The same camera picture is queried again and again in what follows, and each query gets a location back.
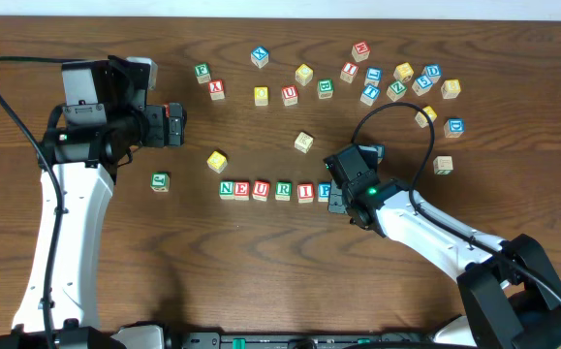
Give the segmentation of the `green R wooden block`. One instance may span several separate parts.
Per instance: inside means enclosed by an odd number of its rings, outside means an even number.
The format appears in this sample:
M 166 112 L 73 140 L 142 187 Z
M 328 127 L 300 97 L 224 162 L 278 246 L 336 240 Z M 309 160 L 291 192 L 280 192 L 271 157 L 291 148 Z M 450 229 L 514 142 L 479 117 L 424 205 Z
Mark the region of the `green R wooden block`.
M 278 181 L 275 187 L 275 200 L 276 201 L 289 201 L 292 196 L 291 182 Z

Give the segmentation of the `blue P wooden block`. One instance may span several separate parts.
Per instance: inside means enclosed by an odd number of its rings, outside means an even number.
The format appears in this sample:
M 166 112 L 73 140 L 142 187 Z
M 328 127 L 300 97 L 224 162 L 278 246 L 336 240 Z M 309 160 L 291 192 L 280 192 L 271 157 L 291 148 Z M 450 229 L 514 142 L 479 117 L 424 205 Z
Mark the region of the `blue P wooden block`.
M 320 182 L 317 188 L 317 200 L 320 203 L 327 203 L 330 197 L 331 184 L 329 182 Z

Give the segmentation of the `green N wooden block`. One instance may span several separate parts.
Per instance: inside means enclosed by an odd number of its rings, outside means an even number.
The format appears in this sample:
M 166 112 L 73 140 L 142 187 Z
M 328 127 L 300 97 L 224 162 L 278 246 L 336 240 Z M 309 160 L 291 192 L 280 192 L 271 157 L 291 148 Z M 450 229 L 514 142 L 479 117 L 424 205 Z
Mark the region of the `green N wooden block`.
M 219 185 L 219 197 L 222 200 L 234 199 L 234 182 L 231 180 L 223 180 Z

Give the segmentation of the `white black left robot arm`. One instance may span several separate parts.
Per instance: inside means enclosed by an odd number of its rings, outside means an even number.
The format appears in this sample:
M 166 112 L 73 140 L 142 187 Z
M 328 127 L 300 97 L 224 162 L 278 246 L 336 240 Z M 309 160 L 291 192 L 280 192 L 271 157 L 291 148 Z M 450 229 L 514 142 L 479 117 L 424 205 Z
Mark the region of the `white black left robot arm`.
M 28 288 L 11 333 L 0 348 L 176 348 L 179 343 L 155 323 L 138 322 L 114 334 L 99 331 L 96 281 L 101 232 L 113 195 L 118 159 L 113 150 L 76 160 L 63 148 L 75 139 L 108 143 L 133 135 L 149 147 L 180 146 L 187 121 L 178 103 L 128 111 L 112 123 L 75 121 L 57 128 L 59 117 L 89 115 L 98 106 L 57 106 L 44 136 L 55 150 L 41 183 L 43 208 Z

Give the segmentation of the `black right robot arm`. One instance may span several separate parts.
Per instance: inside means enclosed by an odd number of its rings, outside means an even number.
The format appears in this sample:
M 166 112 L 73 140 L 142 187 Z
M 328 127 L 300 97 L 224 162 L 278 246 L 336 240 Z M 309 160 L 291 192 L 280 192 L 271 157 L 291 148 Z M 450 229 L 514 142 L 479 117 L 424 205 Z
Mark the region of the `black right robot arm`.
M 334 179 L 328 208 L 399 242 L 455 281 L 465 313 L 435 341 L 476 348 L 561 346 L 561 280 L 543 247 L 477 231 L 424 201 L 403 183 L 370 174 Z

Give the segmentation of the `green J wooden block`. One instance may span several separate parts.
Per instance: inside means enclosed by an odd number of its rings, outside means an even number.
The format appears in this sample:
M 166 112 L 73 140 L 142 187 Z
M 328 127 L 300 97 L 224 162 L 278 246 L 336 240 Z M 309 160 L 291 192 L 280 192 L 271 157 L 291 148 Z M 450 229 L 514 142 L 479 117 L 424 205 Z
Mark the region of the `green J wooden block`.
M 150 188 L 155 192 L 170 190 L 170 176 L 168 173 L 154 173 L 151 177 Z

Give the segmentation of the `red E wooden block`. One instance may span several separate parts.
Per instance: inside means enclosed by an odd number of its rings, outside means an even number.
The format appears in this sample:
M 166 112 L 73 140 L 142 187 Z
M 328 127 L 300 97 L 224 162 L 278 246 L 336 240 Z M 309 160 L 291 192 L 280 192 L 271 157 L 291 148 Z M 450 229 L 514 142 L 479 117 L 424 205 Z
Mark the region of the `red E wooden block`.
M 250 182 L 236 181 L 234 183 L 234 198 L 238 201 L 248 201 L 250 198 Z

